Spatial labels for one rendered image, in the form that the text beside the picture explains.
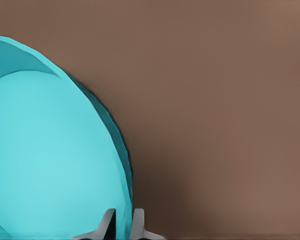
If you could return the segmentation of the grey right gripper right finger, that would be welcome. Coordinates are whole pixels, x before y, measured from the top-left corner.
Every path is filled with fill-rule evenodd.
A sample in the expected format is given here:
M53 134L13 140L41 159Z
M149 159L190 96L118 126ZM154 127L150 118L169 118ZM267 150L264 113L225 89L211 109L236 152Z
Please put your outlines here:
M145 210L136 208L133 213L130 240L167 240L165 237L145 229Z

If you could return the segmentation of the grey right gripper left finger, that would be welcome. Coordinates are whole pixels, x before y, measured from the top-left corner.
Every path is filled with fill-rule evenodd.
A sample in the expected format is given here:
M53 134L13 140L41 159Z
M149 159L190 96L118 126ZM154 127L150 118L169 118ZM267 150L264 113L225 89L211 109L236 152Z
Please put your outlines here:
M107 209L94 231L74 236L72 240L116 240L116 210Z

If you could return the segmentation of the turquoise round plate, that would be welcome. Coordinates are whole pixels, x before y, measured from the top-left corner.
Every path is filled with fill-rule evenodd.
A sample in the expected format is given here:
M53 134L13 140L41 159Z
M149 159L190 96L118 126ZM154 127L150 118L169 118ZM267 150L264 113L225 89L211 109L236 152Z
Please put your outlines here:
M111 115L38 51L0 36L0 240L69 240L116 211L132 224L132 172Z

